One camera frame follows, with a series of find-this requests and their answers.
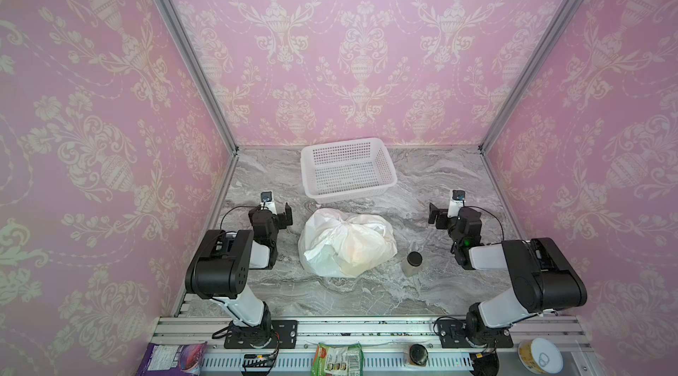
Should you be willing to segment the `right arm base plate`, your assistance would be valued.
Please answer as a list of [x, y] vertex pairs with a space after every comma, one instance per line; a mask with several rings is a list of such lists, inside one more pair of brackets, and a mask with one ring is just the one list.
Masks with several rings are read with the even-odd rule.
[[433, 324], [443, 349], [510, 349], [514, 342], [508, 328], [486, 328], [482, 323], [466, 323], [442, 316]]

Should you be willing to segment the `white perforated plastic basket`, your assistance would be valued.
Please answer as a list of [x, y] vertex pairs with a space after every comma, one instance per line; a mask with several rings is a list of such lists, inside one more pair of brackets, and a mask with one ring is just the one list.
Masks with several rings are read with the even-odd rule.
[[381, 195], [397, 184], [388, 148], [378, 138], [305, 147], [300, 166], [305, 195], [319, 204]]

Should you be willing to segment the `white plastic bag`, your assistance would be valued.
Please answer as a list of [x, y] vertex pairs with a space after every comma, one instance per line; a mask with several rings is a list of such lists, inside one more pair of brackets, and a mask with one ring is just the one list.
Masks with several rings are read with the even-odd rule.
[[396, 255], [393, 227], [379, 215], [320, 208], [298, 240], [302, 268], [320, 277], [356, 278]]

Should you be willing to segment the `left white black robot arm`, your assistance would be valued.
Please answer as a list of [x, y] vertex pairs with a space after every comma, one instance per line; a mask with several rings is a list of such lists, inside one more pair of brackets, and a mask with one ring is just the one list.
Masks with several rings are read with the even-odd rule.
[[185, 290], [217, 303], [231, 316], [226, 328], [213, 333], [226, 349], [292, 349], [298, 322], [275, 321], [266, 302], [248, 285], [252, 270], [271, 270], [277, 261], [278, 234], [293, 224], [291, 207], [277, 213], [272, 202], [248, 211], [251, 229], [210, 229], [185, 274]]

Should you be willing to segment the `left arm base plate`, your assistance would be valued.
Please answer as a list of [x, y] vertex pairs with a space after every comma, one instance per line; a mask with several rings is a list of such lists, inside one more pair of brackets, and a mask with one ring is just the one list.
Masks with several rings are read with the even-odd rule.
[[293, 320], [263, 322], [255, 328], [229, 324], [224, 337], [224, 348], [226, 350], [291, 350], [296, 347], [297, 335], [298, 321]]

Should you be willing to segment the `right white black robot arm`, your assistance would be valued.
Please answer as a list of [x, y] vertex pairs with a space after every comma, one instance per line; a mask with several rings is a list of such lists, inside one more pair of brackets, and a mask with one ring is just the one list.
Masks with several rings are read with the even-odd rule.
[[545, 311], [585, 305], [584, 282], [551, 238], [482, 242], [480, 211], [471, 207], [429, 205], [428, 222], [452, 239], [451, 253], [465, 270], [504, 269], [510, 287], [469, 307], [466, 342], [475, 347], [508, 348], [510, 328]]

